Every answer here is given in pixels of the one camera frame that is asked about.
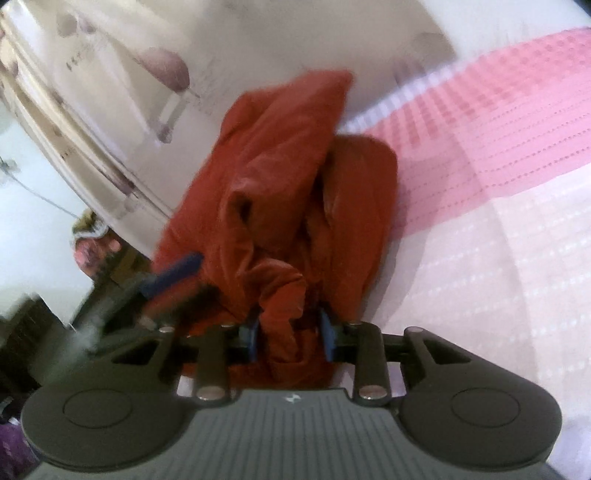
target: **folded clothing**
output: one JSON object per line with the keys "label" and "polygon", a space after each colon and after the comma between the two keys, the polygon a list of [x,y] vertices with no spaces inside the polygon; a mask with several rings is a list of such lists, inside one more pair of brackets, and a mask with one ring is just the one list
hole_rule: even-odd
{"label": "folded clothing", "polygon": [[262,308],[259,361],[230,369],[234,387],[327,385],[333,366],[315,309],[325,301],[342,320],[355,320],[378,270],[397,159],[378,140],[335,135],[352,82],[346,71],[310,72],[242,95],[157,249],[157,273],[191,252],[204,262],[153,311],[204,284],[220,290],[214,308],[191,314],[183,334],[240,323]]}

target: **red cloth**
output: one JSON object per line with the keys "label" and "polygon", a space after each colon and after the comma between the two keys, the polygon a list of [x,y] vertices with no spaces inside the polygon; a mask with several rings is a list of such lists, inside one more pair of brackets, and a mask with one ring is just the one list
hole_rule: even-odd
{"label": "red cloth", "polygon": [[323,300],[341,319],[357,319],[378,270],[397,162],[377,140],[335,136],[352,80],[349,72],[311,72],[242,95],[155,255],[158,272],[189,252],[204,254],[199,277],[159,303],[199,284],[219,287],[219,305],[195,312],[193,334],[263,308],[259,362],[232,367],[237,387],[326,386],[333,367],[312,312]]}

